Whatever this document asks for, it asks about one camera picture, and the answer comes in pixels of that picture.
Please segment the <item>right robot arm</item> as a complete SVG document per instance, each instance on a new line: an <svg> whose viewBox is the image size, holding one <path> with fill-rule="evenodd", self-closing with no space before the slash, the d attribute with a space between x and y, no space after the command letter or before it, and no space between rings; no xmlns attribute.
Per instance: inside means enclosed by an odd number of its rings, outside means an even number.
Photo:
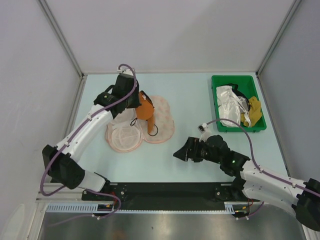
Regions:
<svg viewBox="0 0 320 240"><path fill-rule="evenodd" d="M206 140L189 137L173 156L195 163L203 160L219 164L220 169L234 177L231 196L242 201L245 197L276 206L293 215L307 228L320 230L320 182L283 177L266 172L254 161L231 150L220 135Z"/></svg>

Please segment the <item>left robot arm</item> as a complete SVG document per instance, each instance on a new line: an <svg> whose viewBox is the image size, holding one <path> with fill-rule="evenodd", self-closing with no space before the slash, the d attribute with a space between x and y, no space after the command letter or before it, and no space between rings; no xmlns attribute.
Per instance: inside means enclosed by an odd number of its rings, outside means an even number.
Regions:
<svg viewBox="0 0 320 240"><path fill-rule="evenodd" d="M107 179L84 170L79 160L97 133L125 109L140 105L139 83L134 76L119 74L116 82L100 93L83 121L55 146L46 145L42 150L45 174L72 190L88 189L100 200L110 196Z"/></svg>

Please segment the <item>pink floral mesh laundry bag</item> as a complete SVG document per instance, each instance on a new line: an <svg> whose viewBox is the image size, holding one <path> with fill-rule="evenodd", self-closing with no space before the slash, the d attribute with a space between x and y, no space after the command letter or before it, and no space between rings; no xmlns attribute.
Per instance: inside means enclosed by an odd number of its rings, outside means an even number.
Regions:
<svg viewBox="0 0 320 240"><path fill-rule="evenodd" d="M125 109L107 124L105 140L116 152L128 153L143 141L161 144L175 132L175 123L168 101L158 95L139 92L140 106Z"/></svg>

